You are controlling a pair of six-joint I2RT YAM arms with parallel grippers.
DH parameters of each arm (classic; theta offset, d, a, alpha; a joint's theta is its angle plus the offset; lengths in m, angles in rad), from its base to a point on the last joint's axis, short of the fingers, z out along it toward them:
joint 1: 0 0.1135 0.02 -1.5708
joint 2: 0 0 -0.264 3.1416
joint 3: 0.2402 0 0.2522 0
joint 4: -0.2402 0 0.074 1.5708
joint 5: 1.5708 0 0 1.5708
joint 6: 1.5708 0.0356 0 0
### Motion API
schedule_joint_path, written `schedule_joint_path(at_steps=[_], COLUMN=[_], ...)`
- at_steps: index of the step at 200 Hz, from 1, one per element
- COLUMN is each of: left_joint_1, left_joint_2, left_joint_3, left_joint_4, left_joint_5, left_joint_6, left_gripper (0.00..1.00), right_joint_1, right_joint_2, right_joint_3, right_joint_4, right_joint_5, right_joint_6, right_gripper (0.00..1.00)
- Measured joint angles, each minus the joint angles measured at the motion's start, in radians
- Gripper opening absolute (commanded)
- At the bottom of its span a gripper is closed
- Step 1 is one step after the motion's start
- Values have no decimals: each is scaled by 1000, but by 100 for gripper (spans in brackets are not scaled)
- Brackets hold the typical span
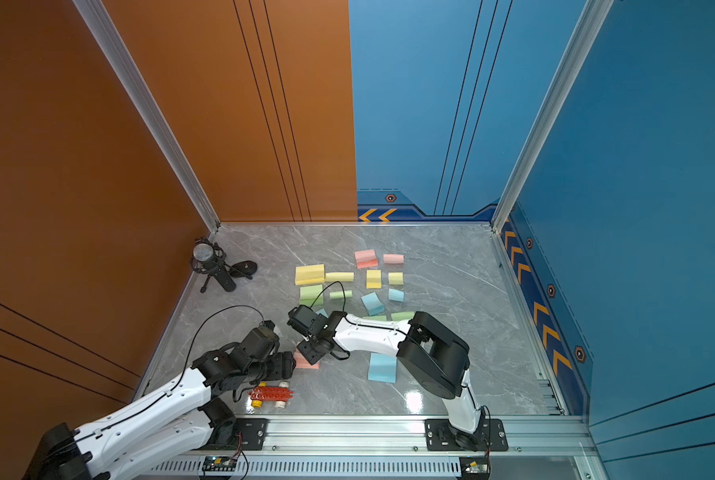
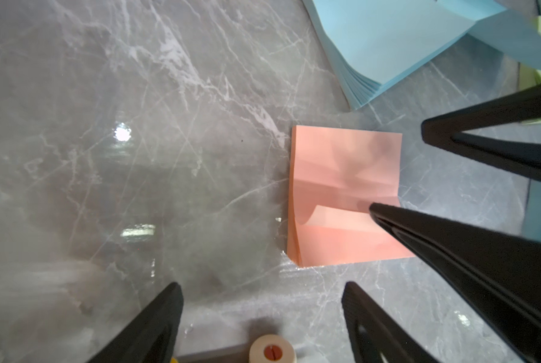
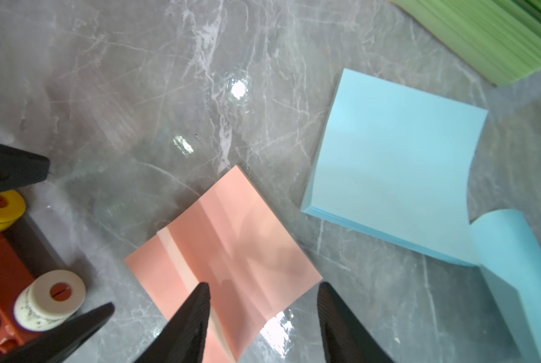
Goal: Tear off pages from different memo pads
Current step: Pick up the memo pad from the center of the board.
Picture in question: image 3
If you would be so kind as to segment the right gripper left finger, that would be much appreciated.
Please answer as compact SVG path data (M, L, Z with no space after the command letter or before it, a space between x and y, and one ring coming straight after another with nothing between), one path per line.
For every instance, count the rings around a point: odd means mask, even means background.
M201 282L135 363L202 362L210 311L210 288Z

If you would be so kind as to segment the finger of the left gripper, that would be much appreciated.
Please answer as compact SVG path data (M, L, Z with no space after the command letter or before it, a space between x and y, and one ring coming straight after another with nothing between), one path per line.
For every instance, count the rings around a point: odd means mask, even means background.
M47 157L0 144L0 193L46 180L49 168Z
M63 362L103 328L114 312L114 304L108 302L2 355L0 362Z

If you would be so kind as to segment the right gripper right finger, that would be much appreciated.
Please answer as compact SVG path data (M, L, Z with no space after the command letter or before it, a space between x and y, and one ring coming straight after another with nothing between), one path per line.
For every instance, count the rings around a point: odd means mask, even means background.
M334 287L326 281L319 286L317 310L328 363L393 363Z

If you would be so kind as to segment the pink memo pad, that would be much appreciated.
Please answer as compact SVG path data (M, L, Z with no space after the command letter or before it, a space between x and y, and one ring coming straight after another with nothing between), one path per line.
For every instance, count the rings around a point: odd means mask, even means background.
M210 287L204 361L236 362L320 272L235 166L125 260L164 317Z

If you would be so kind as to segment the light blue memo pad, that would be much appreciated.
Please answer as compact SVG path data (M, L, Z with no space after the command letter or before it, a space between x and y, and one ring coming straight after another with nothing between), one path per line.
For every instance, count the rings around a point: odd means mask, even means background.
M344 70L302 211L437 260L478 265L467 190L487 116Z

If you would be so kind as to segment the small green memo pad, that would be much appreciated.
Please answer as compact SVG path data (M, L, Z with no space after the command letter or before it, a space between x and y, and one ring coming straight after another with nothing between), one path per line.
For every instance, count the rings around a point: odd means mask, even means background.
M496 86L541 71L541 1L397 1Z

